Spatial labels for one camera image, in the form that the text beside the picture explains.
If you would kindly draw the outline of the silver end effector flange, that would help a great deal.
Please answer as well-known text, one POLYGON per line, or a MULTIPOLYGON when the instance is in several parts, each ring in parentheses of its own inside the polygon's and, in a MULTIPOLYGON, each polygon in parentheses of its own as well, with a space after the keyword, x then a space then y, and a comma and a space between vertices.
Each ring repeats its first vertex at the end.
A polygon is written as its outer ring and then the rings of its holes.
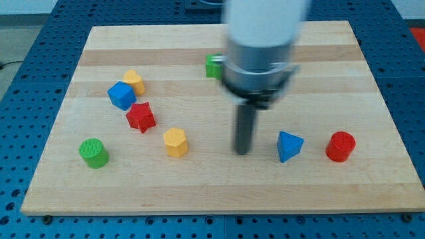
POLYGON ((216 54, 212 63, 220 68, 222 86, 242 105, 268 109, 284 95, 292 75, 298 70, 290 63, 293 43, 278 46, 246 46, 226 42, 225 54, 216 54))

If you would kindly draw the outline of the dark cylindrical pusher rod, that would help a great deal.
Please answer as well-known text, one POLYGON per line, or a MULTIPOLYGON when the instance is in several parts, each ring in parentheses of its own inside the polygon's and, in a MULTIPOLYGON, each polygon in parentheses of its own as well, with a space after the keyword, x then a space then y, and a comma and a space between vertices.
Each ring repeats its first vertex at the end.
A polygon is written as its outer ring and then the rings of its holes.
POLYGON ((237 106, 233 143, 237 154, 245 155, 250 151, 255 123, 256 108, 254 106, 246 104, 237 106))

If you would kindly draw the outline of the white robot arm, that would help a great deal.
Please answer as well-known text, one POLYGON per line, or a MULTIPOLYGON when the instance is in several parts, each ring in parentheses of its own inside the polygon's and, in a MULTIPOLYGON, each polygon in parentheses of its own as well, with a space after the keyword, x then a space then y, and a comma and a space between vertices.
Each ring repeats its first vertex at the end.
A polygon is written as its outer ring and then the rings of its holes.
POLYGON ((284 94, 297 70, 292 52, 307 17, 308 0, 224 2, 225 52, 211 58, 223 88, 237 99, 233 149, 251 149, 256 112, 284 94))

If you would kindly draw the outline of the green block behind arm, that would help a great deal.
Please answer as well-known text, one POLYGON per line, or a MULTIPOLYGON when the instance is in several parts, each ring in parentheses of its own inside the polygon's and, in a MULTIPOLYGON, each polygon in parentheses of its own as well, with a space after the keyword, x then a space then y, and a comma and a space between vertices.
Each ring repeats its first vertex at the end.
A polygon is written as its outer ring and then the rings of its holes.
POLYGON ((223 55, 220 53, 206 55, 205 74, 207 78, 222 79, 223 55))

